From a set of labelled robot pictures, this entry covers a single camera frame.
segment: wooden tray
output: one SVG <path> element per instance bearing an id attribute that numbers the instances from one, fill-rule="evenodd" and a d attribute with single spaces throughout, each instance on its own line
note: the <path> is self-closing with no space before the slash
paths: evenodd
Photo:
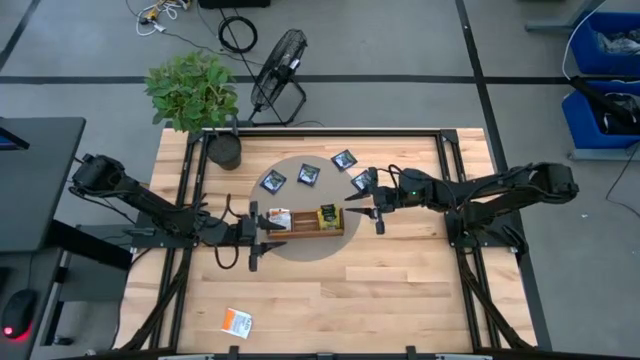
<path id="1" fill-rule="evenodd" d="M 344 214 L 340 208 L 338 229 L 320 230 L 318 214 L 314 211 L 296 211 L 291 213 L 291 231 L 269 231 L 267 237 L 273 240 L 300 239 L 344 235 Z"/>

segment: blue storage bin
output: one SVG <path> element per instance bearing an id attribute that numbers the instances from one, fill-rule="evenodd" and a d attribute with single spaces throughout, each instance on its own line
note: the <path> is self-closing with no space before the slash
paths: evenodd
<path id="1" fill-rule="evenodd" d="M 610 54 L 600 48 L 596 31 L 607 34 L 640 29 L 640 14 L 595 13 L 576 30 L 571 49 L 585 74 L 640 75 L 640 54 Z"/>
<path id="2" fill-rule="evenodd" d="M 607 93 L 624 93 L 640 96 L 640 82 L 589 81 L 594 89 Z M 640 135 L 605 135 L 598 129 L 589 101 L 574 91 L 562 102 L 576 149 L 624 149 L 640 141 Z"/>

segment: wooden table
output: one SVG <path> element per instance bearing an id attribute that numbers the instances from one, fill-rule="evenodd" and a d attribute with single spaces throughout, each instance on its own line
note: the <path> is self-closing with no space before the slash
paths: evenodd
<path id="1" fill-rule="evenodd" d="M 482 129 L 458 129 L 458 135 L 467 176 L 493 173 Z M 177 194 L 185 143 L 186 135 L 165 130 L 153 172 L 151 190 L 171 202 Z M 351 175 L 368 166 L 393 163 L 440 176 L 435 141 L 424 137 L 243 138 L 238 169 L 226 172 L 208 161 L 204 180 L 208 210 L 219 215 L 226 194 L 231 193 L 232 209 L 246 212 L 258 177 L 277 161 L 298 155 L 330 158 L 345 148 L 359 161 L 348 170 Z M 193 164 L 195 174 L 197 161 Z M 383 175 L 381 184 L 391 185 Z M 192 193 L 193 183 L 186 199 Z M 409 208 L 386 215 L 385 223 L 386 234 L 377 236 L 374 225 L 363 219 L 345 248 L 319 261 L 292 262 L 267 254 L 257 273 L 248 271 L 246 251 L 241 250 L 235 268 L 225 271 L 216 265 L 213 249 L 197 248 L 179 353 L 226 353 L 231 345 L 239 345 L 242 353 L 402 353 L 407 345 L 424 353 L 471 351 L 456 257 L 447 241 L 443 215 Z M 514 255 L 506 248 L 482 251 L 495 304 L 511 326 L 534 344 Z M 131 270 L 117 345 L 133 335 L 155 305 L 164 253 L 151 251 Z M 221 251 L 223 262 L 232 256 L 232 250 Z M 220 331 L 227 307 L 253 316 L 247 340 Z M 483 344 L 488 346 L 484 315 L 479 304 L 476 308 Z"/>

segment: fan stand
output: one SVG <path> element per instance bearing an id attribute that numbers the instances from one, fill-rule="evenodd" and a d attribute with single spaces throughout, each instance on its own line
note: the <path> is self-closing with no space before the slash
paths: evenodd
<path id="1" fill-rule="evenodd" d="M 251 113 L 251 116 L 249 116 L 249 119 L 246 120 L 246 122 L 248 124 L 242 124 L 244 123 L 241 122 L 240 126 L 244 127 L 244 126 L 250 126 L 250 127 L 257 127 L 257 126 L 278 126 L 278 125 L 282 125 L 282 126 L 287 126 L 289 124 L 291 124 L 293 122 L 293 120 L 295 120 L 296 116 L 298 115 L 298 112 L 300 111 L 300 109 L 302 108 L 302 105 L 304 105 L 304 103 L 307 101 L 307 93 L 302 89 L 302 87 L 300 86 L 300 84 L 298 84 L 297 81 L 295 81 L 293 78 L 289 79 L 289 82 L 293 83 L 293 85 L 296 87 L 296 89 L 298 89 L 298 91 L 300 92 L 300 94 L 302 95 L 302 99 L 300 99 L 300 102 L 298 103 L 298 106 L 296 107 L 296 109 L 293 111 L 293 113 L 291 114 L 291 116 L 289 117 L 289 119 L 287 121 L 284 122 L 268 122 L 268 123 L 255 123 L 253 122 L 253 117 L 261 112 L 262 110 L 260 110 L 260 106 L 256 106 L 253 109 L 253 112 Z"/>

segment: orange and white packet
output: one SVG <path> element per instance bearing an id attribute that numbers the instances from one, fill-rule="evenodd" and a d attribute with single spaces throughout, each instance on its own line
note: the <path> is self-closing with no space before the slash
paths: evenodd
<path id="1" fill-rule="evenodd" d="M 249 336 L 252 324 L 253 321 L 251 320 L 251 315 L 242 311 L 227 308 L 221 330 L 231 335 L 246 339 Z"/>

